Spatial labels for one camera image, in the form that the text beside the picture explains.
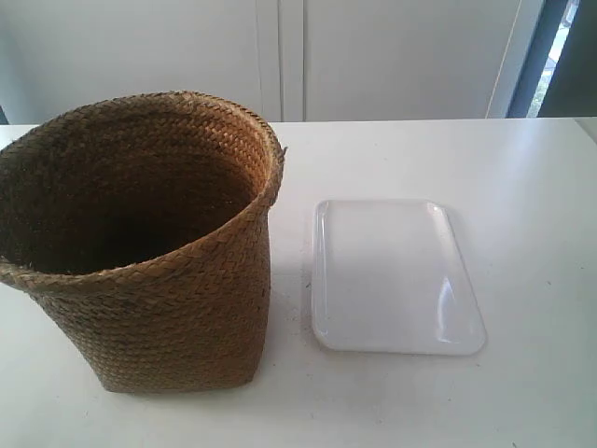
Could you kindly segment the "brown woven wicker basket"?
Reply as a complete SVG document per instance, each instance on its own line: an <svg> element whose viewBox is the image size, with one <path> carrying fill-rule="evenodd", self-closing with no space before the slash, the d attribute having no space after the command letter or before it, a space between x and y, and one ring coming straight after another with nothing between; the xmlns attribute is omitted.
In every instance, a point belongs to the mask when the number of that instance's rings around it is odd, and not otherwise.
<svg viewBox="0 0 597 448"><path fill-rule="evenodd" d="M119 97L1 152L1 281L119 393L251 382L271 297L271 126L197 91Z"/></svg>

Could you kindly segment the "white plastic tray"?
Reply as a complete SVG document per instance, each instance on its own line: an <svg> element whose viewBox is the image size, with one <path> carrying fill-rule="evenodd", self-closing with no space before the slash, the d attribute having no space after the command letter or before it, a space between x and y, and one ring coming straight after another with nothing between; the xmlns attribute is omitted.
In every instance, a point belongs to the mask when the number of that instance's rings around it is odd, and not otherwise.
<svg viewBox="0 0 597 448"><path fill-rule="evenodd" d="M314 213L312 330L325 348L471 356L487 340L444 207L327 200Z"/></svg>

